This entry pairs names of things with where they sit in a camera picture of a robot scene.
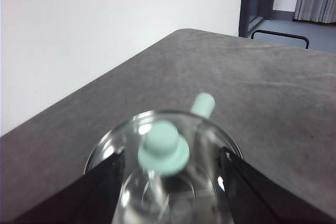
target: floor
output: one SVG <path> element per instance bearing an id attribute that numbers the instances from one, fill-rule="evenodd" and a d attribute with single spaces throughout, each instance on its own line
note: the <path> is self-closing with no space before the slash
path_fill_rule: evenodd
<path id="1" fill-rule="evenodd" d="M 248 37 L 250 38 L 252 32 L 257 29 L 302 35 L 309 39 L 309 49 L 336 54 L 336 25 L 320 25 L 287 20 L 264 20 L 253 28 Z M 269 34 L 256 33 L 254 39 L 295 47 L 306 46 L 303 40 Z"/>

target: mint green cap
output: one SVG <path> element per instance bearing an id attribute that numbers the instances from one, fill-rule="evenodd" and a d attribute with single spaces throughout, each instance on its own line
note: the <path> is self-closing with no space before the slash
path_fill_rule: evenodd
<path id="1" fill-rule="evenodd" d="M 189 146 L 169 121 L 157 121 L 138 150 L 139 165 L 162 176 L 180 172 L 188 163 Z"/>

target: light green knob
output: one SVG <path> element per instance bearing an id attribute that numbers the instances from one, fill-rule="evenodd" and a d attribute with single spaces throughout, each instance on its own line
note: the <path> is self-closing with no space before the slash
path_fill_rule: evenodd
<path id="1" fill-rule="evenodd" d="M 153 123 L 138 150 L 139 165 L 162 176 L 180 172 L 188 160 L 189 146 L 169 121 Z"/>
<path id="2" fill-rule="evenodd" d="M 190 112 L 209 118 L 215 107 L 215 99 L 209 93 L 200 93 L 190 109 Z"/>

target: gray felt surface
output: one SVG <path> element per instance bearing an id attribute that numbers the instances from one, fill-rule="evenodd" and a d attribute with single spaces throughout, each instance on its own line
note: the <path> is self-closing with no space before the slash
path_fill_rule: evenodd
<path id="1" fill-rule="evenodd" d="M 121 121 L 201 91 L 247 162 L 336 216 L 336 55 L 182 29 L 1 138 L 2 219 L 80 177 Z"/>

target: clear glass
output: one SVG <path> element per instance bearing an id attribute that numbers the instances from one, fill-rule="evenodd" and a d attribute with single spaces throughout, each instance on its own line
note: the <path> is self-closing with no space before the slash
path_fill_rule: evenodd
<path id="1" fill-rule="evenodd" d="M 187 166 L 175 176 L 161 177 L 138 165 L 138 148 L 158 120 L 172 122 L 190 148 Z M 85 171 L 124 150 L 124 180 L 113 223 L 231 223 L 225 178 L 218 167 L 223 146 L 243 157 L 234 141 L 210 120 L 182 111 L 149 111 L 108 132 L 93 150 Z"/>

